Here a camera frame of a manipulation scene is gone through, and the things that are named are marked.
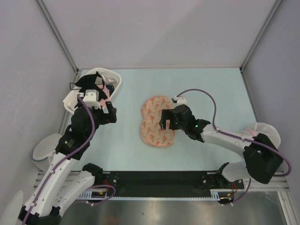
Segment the aluminium rail frame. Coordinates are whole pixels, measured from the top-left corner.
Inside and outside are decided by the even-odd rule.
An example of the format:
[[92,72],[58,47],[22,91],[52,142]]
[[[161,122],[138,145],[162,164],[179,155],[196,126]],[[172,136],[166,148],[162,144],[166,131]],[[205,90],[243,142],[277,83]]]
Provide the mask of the aluminium rail frame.
[[194,197],[194,198],[133,198],[133,197],[116,197],[116,191],[114,192],[112,188],[94,188],[82,191],[77,198],[79,200],[91,200],[99,201],[104,199],[106,196],[114,195],[114,200],[203,200],[203,201],[219,201],[224,198],[232,198],[233,194],[239,196],[246,190],[249,192],[277,192],[277,191],[287,191],[289,189],[288,184],[283,177],[275,177],[270,180],[268,184],[261,184],[256,180],[249,181],[248,179],[243,179],[244,189],[238,190],[236,187],[232,188],[232,191],[222,191],[220,189],[212,190],[211,197]]

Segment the white plastic laundry basket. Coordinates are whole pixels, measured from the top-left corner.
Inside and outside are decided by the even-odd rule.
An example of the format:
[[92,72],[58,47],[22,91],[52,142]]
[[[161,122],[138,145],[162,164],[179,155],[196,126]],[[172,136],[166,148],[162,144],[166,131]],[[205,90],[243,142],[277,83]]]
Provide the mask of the white plastic laundry basket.
[[112,100],[122,82],[121,76],[112,70],[100,67],[90,70],[86,75],[83,75],[76,83],[74,83],[74,88],[71,89],[68,95],[64,98],[63,104],[68,112],[74,114],[75,109],[77,108],[77,94],[80,92],[82,87],[87,86],[93,80],[97,82],[96,85],[98,88],[102,88],[103,92],[107,96],[107,99],[99,101],[99,104],[103,107],[105,107],[106,101]]

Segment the pale garment in basket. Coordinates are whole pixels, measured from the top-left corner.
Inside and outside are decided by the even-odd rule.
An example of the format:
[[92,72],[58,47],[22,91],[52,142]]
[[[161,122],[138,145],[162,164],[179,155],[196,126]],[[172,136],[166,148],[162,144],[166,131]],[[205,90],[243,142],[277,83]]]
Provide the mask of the pale garment in basket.
[[113,77],[107,75],[106,73],[100,73],[100,76],[102,77],[102,80],[104,81],[105,85],[117,85],[117,80],[115,80]]

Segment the white mesh bag blue trim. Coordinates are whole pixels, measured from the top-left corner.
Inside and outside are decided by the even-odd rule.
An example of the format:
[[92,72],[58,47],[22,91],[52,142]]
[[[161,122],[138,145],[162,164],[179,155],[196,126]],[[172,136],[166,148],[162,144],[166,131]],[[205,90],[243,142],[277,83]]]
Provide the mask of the white mesh bag blue trim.
[[46,172],[51,165],[55,148],[59,143],[61,134],[52,134],[44,138],[33,150],[32,162],[43,172]]

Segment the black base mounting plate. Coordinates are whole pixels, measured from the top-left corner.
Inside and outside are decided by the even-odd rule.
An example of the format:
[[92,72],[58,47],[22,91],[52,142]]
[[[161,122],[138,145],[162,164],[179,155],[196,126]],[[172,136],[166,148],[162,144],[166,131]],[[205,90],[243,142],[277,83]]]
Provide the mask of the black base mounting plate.
[[116,188],[116,197],[198,198],[211,197],[211,191],[244,189],[242,180],[229,182],[215,171],[111,171],[103,181]]

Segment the white mesh bag pink trim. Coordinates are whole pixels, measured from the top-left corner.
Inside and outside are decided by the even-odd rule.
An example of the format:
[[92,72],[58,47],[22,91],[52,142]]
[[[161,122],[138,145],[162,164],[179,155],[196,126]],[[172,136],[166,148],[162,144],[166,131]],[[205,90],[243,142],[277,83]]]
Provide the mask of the white mesh bag pink trim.
[[281,144],[281,138],[278,131],[269,124],[266,123],[254,123],[246,127],[239,132],[243,135],[258,136],[259,133],[266,135],[272,142],[272,144],[278,149]]

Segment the dark garment in basket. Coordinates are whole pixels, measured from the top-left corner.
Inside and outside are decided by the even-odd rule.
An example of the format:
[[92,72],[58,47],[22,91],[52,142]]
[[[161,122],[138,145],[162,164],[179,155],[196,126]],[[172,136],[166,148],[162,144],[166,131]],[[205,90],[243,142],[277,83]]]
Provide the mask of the dark garment in basket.
[[107,85],[106,88],[109,90],[110,95],[112,95],[112,93],[115,90],[115,87],[113,85]]

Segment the floral mesh laundry bag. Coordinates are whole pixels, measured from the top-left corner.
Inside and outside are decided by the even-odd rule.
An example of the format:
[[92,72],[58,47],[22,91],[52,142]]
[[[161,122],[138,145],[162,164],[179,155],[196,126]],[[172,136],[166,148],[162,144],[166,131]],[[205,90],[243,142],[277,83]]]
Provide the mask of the floral mesh laundry bag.
[[142,140],[153,147],[170,147],[175,141],[175,132],[169,129],[170,122],[166,122],[166,129],[160,127],[163,109],[173,109],[171,100],[166,96],[154,96],[142,106]]

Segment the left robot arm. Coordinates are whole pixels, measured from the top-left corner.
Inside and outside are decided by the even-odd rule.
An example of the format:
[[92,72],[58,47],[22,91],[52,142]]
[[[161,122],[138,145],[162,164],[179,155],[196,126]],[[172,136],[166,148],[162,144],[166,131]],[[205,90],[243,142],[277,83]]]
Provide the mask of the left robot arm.
[[72,167],[89,148],[100,125],[116,123],[117,109],[110,101],[103,108],[87,106],[80,98],[64,135],[59,139],[52,161],[30,199],[22,206],[19,220],[23,225],[58,225],[77,197],[89,188],[103,187],[103,170],[88,163],[77,178],[62,187]]

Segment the pink cloth in basket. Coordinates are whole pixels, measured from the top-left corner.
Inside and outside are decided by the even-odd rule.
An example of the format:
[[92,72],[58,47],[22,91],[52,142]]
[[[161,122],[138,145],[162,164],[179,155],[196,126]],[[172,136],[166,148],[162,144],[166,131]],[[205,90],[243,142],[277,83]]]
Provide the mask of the pink cloth in basket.
[[101,84],[101,85],[98,85],[97,87],[102,90],[99,92],[99,104],[104,107],[105,102],[109,101],[110,92],[105,85]]

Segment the white cloth in basket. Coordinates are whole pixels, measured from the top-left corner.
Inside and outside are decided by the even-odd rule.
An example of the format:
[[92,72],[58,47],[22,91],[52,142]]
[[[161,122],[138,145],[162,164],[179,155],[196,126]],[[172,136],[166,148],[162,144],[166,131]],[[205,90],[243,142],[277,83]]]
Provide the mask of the white cloth in basket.
[[78,103],[77,101],[78,92],[79,90],[71,90],[63,100],[64,108],[71,114],[74,114],[75,106]]

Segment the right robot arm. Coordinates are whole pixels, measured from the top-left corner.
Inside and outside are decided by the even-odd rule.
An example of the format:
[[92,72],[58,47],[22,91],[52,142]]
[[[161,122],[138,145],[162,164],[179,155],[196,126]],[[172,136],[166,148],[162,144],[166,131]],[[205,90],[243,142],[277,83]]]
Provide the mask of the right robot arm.
[[236,163],[224,163],[216,182],[221,188],[244,178],[267,184],[281,166],[283,159],[275,152],[281,144],[278,131],[271,125],[255,123],[238,132],[225,132],[211,122],[196,119],[187,105],[163,109],[159,125],[162,130],[182,130],[190,139],[215,144],[242,157]]

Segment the black bra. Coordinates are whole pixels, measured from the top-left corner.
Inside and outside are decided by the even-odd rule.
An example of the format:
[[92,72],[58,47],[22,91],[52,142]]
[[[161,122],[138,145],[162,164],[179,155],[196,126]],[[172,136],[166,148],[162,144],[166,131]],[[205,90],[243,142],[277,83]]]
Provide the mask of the black bra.
[[70,82],[69,88],[70,90],[79,90],[79,92],[85,92],[86,90],[98,90],[102,91],[98,88],[98,85],[105,85],[100,73],[97,71],[94,74],[89,74],[81,77],[77,82]]

